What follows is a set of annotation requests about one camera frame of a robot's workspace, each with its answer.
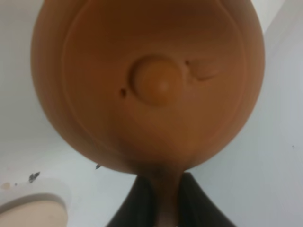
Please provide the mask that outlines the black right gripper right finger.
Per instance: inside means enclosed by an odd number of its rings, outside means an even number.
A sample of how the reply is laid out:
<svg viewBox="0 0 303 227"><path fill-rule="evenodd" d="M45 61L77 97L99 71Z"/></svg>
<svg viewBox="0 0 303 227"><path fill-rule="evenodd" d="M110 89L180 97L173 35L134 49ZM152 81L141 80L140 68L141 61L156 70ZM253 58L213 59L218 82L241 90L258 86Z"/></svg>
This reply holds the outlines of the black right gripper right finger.
<svg viewBox="0 0 303 227"><path fill-rule="evenodd" d="M181 177L178 191L179 227L234 227L208 198L191 173Z"/></svg>

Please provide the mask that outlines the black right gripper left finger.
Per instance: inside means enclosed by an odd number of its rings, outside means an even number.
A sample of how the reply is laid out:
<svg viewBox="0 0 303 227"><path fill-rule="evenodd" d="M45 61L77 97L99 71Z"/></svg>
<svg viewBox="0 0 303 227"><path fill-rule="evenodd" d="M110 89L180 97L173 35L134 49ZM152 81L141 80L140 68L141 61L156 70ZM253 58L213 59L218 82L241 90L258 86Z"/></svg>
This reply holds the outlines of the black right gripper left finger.
<svg viewBox="0 0 303 227"><path fill-rule="evenodd" d="M156 221L156 199L150 182L138 176L109 227L152 227Z"/></svg>

